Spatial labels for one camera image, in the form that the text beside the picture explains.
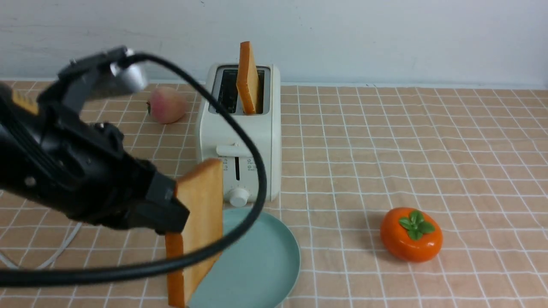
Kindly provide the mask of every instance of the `black cable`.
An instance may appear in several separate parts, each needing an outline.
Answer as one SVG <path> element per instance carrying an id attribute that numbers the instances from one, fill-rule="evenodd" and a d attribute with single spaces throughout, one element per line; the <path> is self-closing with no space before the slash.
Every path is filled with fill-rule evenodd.
<path id="1" fill-rule="evenodd" d="M 236 226 L 232 231 L 227 233 L 220 240 L 196 250 L 195 252 L 184 254 L 178 258 L 164 259 L 143 264 L 123 265 L 119 267 L 102 267 L 86 270 L 0 270 L 0 287 L 55 287 L 55 286 L 72 286 L 75 284 L 97 284 L 118 282 L 127 280 L 136 280 L 151 276 L 162 275 L 176 270 L 181 270 L 200 263 L 208 259 L 239 240 L 253 226 L 259 217 L 266 199 L 266 170 L 259 150 L 251 141 L 247 133 L 238 125 L 227 110 L 220 105 L 215 97 L 211 95 L 203 86 L 201 86 L 194 78 L 188 75 L 181 68 L 172 64 L 169 61 L 161 59 L 157 56 L 140 53 L 129 56 L 121 65 L 129 67 L 132 64 L 143 61 L 155 62 L 184 79 L 201 96 L 209 101 L 218 111 L 219 114 L 227 121 L 234 129 L 255 159 L 257 166 L 257 174 L 259 178 L 259 191 L 257 199 L 252 206 L 249 214 Z"/>

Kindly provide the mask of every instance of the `green leaf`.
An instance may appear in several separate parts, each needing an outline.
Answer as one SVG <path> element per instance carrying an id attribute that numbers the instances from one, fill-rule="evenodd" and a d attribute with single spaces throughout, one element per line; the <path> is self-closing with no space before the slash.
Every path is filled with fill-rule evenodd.
<path id="1" fill-rule="evenodd" d="M 432 233 L 436 230 L 433 224 L 429 223 L 428 221 L 423 221 L 419 224 L 419 231 L 422 234 L 428 234 Z"/>
<path id="2" fill-rule="evenodd" d="M 407 217 L 401 217 L 399 219 L 399 224 L 404 227 L 406 230 L 413 230 L 415 229 L 409 218 Z"/>
<path id="3" fill-rule="evenodd" d="M 407 234 L 414 241 L 418 241 L 421 237 L 423 237 L 423 234 L 420 233 L 418 230 L 409 230 L 407 231 Z"/>
<path id="4" fill-rule="evenodd" d="M 411 219 L 411 223 L 415 226 L 424 221 L 424 216 L 419 210 L 412 211 L 409 218 Z"/>

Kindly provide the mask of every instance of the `pink fruit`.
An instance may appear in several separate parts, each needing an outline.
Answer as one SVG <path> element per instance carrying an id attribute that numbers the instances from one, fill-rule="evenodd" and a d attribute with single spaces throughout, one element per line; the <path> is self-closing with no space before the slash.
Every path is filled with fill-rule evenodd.
<path id="1" fill-rule="evenodd" d="M 158 87 L 151 93 L 149 114 L 160 124 L 177 122 L 188 110 L 188 102 L 177 90 L 168 87 Z"/>

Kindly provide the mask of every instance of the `silver metal part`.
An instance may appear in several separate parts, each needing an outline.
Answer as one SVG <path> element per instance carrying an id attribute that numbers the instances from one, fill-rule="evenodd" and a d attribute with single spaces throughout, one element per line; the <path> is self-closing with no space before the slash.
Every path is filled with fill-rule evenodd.
<path id="1" fill-rule="evenodd" d="M 221 83 L 222 83 L 222 77 L 223 73 L 226 70 L 238 70 L 238 65 L 223 65 L 219 66 L 217 69 L 217 73 L 215 74 L 215 81 L 213 82 L 213 90 L 212 94 L 213 97 L 215 97 L 217 100 L 219 100 L 219 103 L 222 103 L 219 98 L 219 91 L 221 89 Z M 262 113 L 261 115 L 265 115 L 270 111 L 270 79 L 271 79 L 271 72 L 270 68 L 267 66 L 257 66 L 257 70 L 259 73 L 264 74 L 264 81 L 263 81 L 263 89 L 262 89 Z M 212 105 L 209 105 L 209 112 L 211 113 L 217 113 L 215 110 L 215 107 Z M 243 116 L 245 113 L 243 112 L 243 106 L 242 106 L 242 99 L 240 98 L 240 95 L 238 94 L 238 99 L 236 102 L 236 110 L 234 112 L 231 112 L 234 116 Z"/>
<path id="2" fill-rule="evenodd" d="M 27 176 L 25 178 L 25 185 L 28 187 L 34 187 L 36 185 L 36 179 L 32 176 Z"/>
<path id="3" fill-rule="evenodd" d="M 134 52 L 128 49 L 126 55 L 132 54 Z M 143 91 L 148 84 L 149 80 L 145 69 L 140 64 L 133 64 L 127 69 L 121 69 L 117 64 L 111 64 L 110 71 L 99 77 L 87 100 L 132 95 Z"/>

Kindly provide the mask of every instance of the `white toaster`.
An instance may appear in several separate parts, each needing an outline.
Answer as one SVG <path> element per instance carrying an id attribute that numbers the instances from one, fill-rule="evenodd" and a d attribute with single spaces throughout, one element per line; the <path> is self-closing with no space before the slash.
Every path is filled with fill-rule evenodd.
<path id="1" fill-rule="evenodd" d="M 262 112 L 255 115 L 243 112 L 236 88 L 238 64 L 213 65 L 205 88 L 227 108 L 259 149 L 268 180 L 266 200 L 273 201 L 282 185 L 280 75 L 274 65 L 258 65 L 257 71 L 262 84 Z M 198 163 L 208 158 L 223 161 L 225 201 L 235 207 L 254 202 L 259 182 L 253 157 L 236 132 L 204 98 L 199 107 L 195 134 Z"/>

